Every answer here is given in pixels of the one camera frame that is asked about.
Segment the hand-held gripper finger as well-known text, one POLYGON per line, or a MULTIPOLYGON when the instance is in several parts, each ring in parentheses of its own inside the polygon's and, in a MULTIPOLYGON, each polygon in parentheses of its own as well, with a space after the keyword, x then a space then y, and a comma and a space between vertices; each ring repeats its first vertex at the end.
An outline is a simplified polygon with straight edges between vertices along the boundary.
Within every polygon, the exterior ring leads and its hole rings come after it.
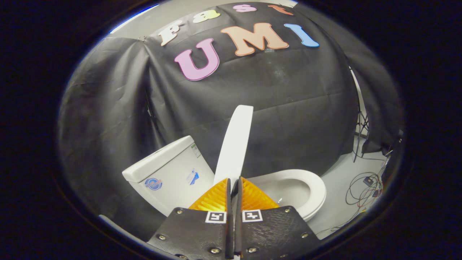
POLYGON ((148 244, 183 260, 231 260, 231 190, 230 179, 223 179, 190 207, 175 207, 148 244))
POLYGON ((243 177, 235 191, 235 255, 241 259, 305 259, 322 245, 295 207, 270 207, 243 177))

